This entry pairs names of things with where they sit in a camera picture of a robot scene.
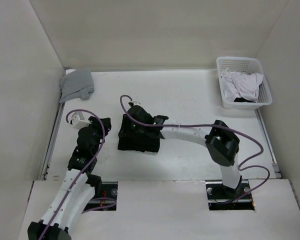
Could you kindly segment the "black tank top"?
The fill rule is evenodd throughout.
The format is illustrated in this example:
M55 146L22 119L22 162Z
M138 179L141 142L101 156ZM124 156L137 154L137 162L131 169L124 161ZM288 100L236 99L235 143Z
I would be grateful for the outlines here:
M118 132L117 149L120 151L158 153L160 149L160 139L151 138L144 133L135 131L133 125L133 122L124 114Z

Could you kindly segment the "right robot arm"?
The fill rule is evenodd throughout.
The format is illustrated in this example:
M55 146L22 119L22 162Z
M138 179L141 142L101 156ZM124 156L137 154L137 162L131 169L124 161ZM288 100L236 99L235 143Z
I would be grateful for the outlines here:
M139 105L131 105L122 117L118 149L158 153L161 140L180 140L207 148L210 158L219 165L222 192L228 198L240 192L242 175L238 166L239 138L216 120L210 132L201 127L182 127L165 115L151 116Z

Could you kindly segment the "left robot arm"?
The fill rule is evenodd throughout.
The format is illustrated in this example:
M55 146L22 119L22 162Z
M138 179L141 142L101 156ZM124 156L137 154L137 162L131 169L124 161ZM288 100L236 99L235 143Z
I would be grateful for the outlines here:
M78 129L76 147L69 159L62 185L48 210L38 222L27 229L30 240L70 240L71 230L88 202L102 195L102 180L92 172L106 135L112 128L111 119L91 116L84 119L79 112L70 123Z

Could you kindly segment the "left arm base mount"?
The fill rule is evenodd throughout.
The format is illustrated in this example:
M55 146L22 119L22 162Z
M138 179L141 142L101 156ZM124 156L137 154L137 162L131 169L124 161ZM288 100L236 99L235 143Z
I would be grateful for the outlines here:
M116 211L117 198L118 182L102 182L83 211Z

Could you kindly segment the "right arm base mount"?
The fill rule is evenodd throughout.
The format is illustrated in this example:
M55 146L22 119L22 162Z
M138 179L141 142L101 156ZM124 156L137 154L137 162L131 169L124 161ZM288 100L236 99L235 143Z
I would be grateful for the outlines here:
M237 189L226 187L221 181L207 181L205 183L208 208L210 211L254 211L250 184L244 180Z

